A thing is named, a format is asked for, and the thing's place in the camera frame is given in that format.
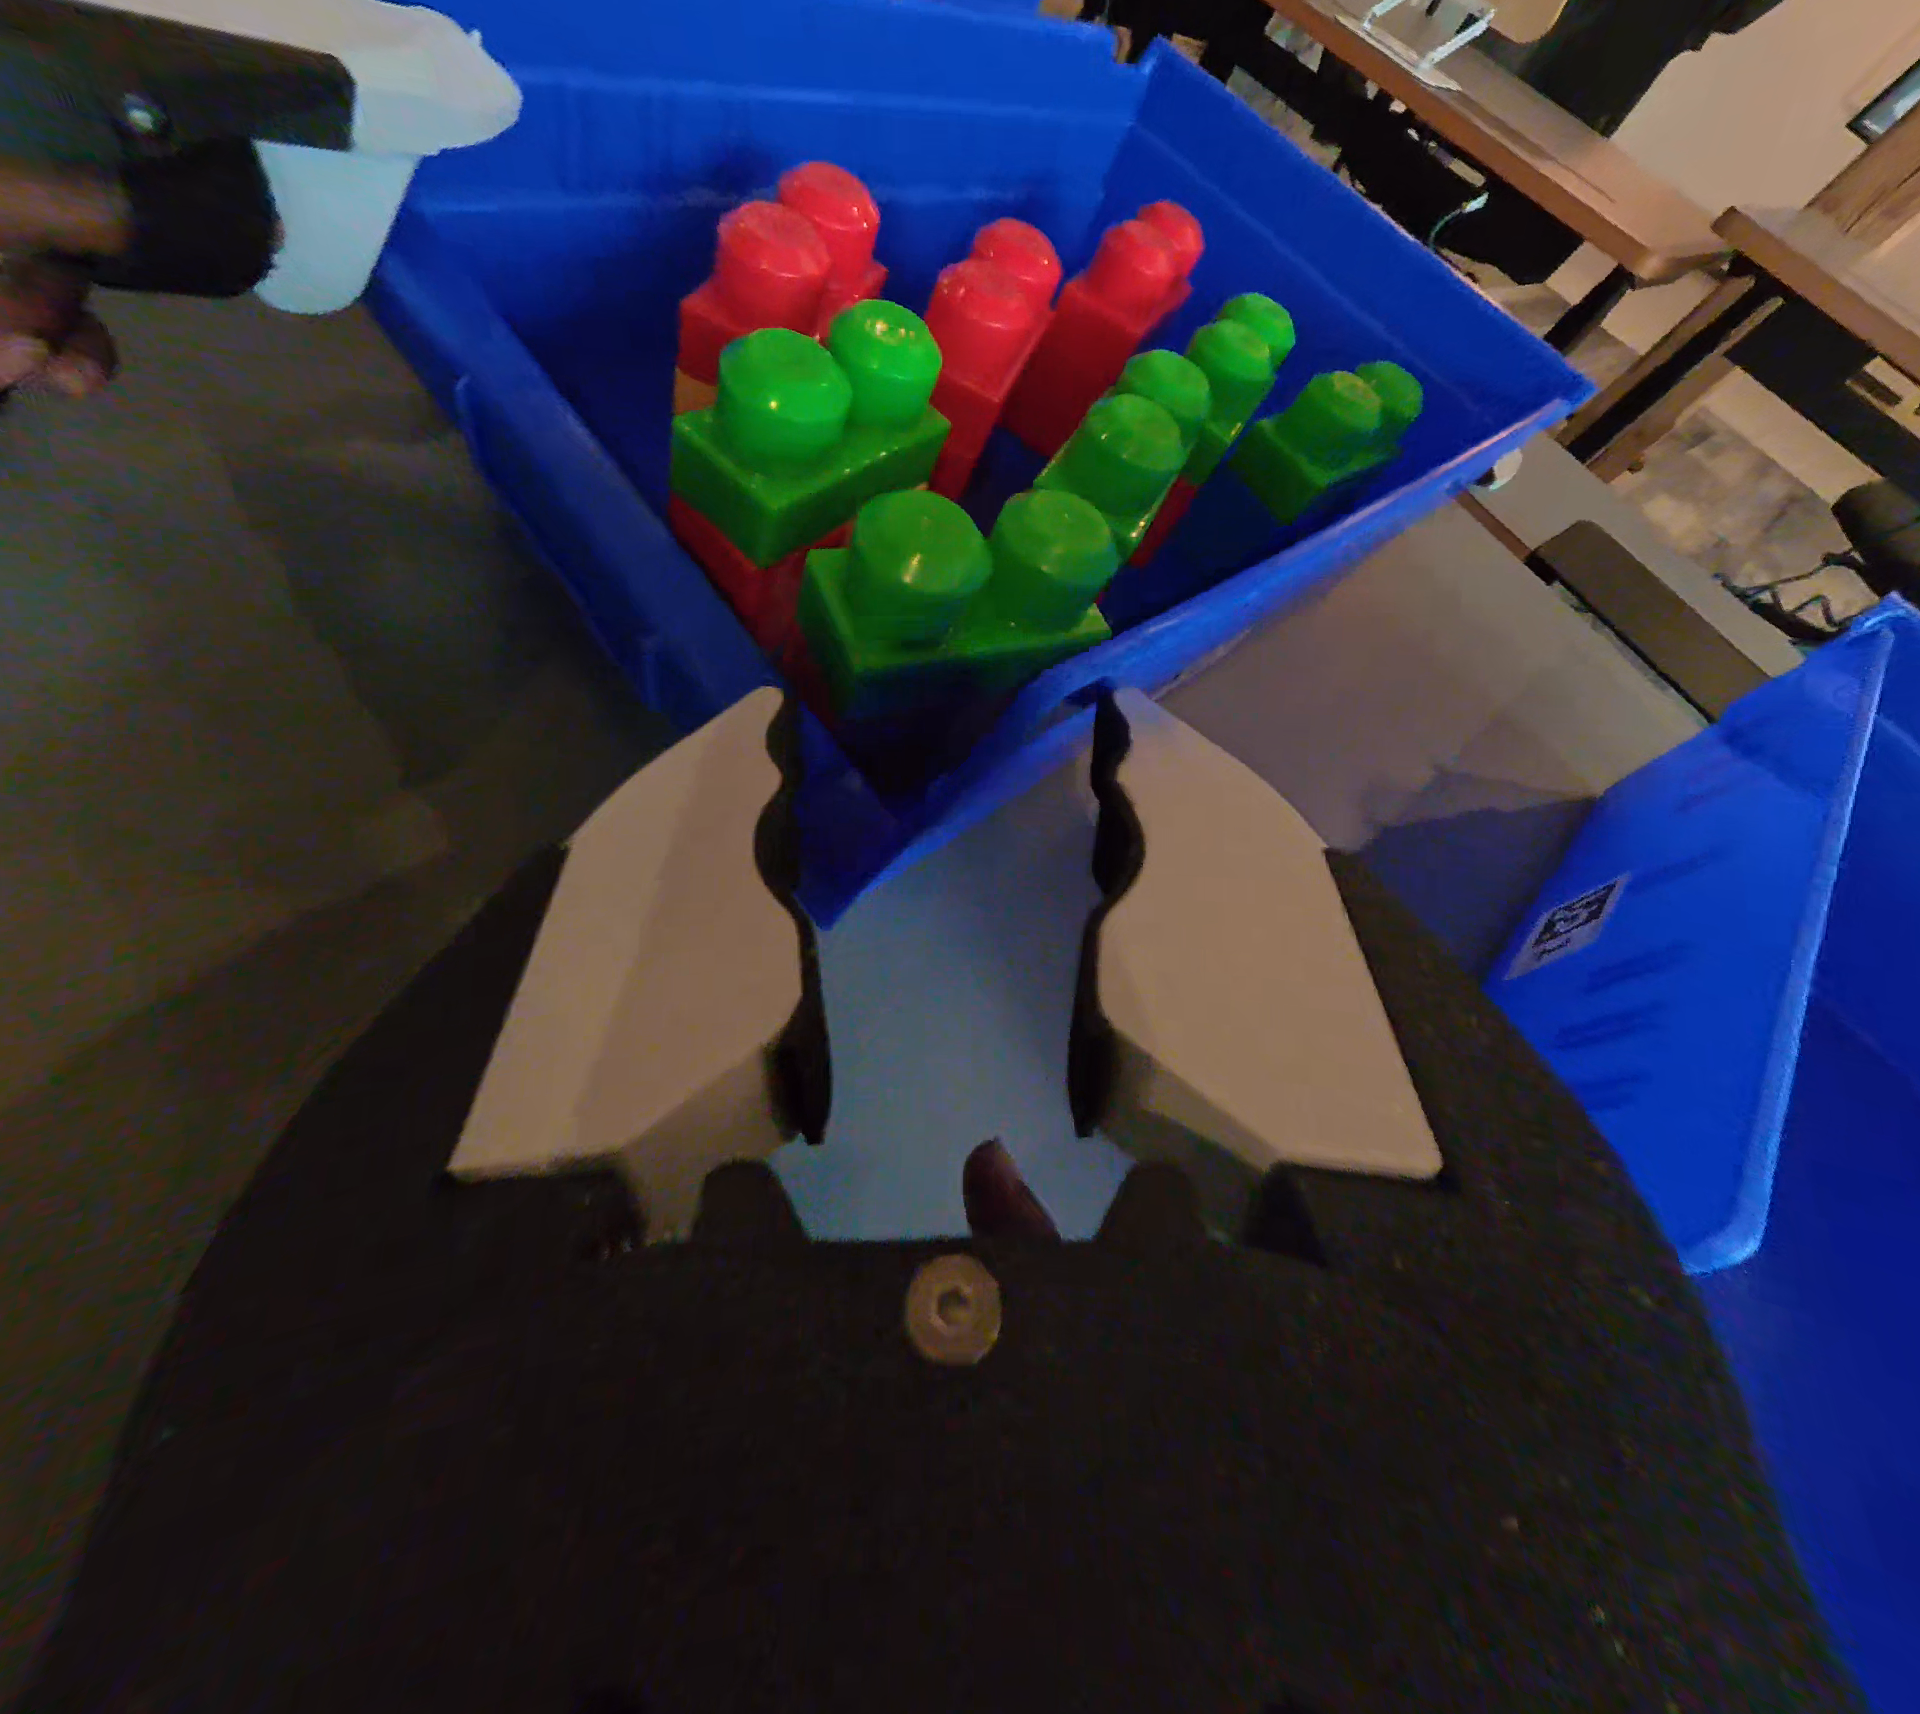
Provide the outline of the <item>blue plastic object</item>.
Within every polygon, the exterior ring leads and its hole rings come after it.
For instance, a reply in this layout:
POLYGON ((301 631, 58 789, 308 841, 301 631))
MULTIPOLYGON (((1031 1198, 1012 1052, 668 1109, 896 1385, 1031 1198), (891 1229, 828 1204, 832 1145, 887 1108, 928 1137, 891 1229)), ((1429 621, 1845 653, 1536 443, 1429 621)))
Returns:
POLYGON ((1916 1708, 1916 613, 1605 789, 1488 997, 1691 1273, 1872 1712, 1916 1708))

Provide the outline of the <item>wooden table frame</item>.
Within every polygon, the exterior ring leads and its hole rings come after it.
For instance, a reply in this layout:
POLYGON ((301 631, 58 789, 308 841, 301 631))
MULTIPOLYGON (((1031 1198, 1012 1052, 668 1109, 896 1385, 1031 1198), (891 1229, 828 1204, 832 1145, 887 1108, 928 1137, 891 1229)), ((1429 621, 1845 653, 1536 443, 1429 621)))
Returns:
POLYGON ((1678 326, 1555 428, 1564 451, 1598 478, 1634 469, 1737 366, 1742 340, 1784 304, 1916 375, 1916 282, 1895 263, 1916 240, 1916 110, 1811 206, 1734 206, 1709 218, 1620 144, 1488 62, 1468 62, 1461 83, 1445 88, 1346 19, 1358 0, 1254 2, 1365 77, 1491 187, 1524 197, 1605 256, 1609 272, 1549 326, 1555 350, 1571 354, 1630 293, 1717 276, 1678 326))

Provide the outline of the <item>clear acrylic stand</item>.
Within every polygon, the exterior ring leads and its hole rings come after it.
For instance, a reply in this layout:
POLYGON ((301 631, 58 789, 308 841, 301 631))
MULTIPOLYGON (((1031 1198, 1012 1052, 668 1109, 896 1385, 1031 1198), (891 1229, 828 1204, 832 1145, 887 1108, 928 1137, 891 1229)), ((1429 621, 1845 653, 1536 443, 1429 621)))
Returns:
POLYGON ((1429 88, 1459 88, 1459 56, 1491 30, 1491 0, 1375 0, 1358 33, 1429 88))

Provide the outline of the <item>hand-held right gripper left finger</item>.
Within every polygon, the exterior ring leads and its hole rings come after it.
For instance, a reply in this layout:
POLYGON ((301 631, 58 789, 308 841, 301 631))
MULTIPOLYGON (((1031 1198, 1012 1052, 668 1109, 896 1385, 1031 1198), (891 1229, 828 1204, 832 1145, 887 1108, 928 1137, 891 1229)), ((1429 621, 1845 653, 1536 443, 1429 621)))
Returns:
POLYGON ((700 1190, 718 1166, 826 1140, 800 780, 792 699, 752 689, 570 835, 457 1179, 611 1172, 628 1190, 700 1190))

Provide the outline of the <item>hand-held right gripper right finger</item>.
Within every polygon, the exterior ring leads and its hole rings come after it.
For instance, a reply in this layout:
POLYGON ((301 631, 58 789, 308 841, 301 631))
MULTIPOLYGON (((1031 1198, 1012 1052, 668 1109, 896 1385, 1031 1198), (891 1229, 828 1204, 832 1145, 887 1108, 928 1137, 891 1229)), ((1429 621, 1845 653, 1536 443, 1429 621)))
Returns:
POLYGON ((1094 713, 1072 1120, 1204 1187, 1276 1166, 1429 1182, 1442 1148, 1328 844, 1139 689, 1094 713))

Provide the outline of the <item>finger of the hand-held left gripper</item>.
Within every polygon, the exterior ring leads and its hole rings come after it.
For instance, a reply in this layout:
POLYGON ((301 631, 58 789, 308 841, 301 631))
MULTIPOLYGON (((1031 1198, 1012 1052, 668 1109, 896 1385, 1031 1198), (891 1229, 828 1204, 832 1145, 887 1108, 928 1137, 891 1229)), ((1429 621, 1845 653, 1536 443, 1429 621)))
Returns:
POLYGON ((2 0, 2 158, 116 177, 109 286, 340 311, 419 165, 500 140, 510 71, 383 0, 2 0))

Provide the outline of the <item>person's left hand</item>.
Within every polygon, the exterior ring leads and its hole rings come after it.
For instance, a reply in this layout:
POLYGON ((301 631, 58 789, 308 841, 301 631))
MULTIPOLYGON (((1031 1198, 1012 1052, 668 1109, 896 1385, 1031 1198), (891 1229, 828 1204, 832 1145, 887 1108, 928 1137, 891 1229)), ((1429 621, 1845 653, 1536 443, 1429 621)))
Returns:
POLYGON ((88 309, 91 263, 131 243, 116 181, 2 158, 2 391, 103 390, 116 369, 112 333, 88 309))

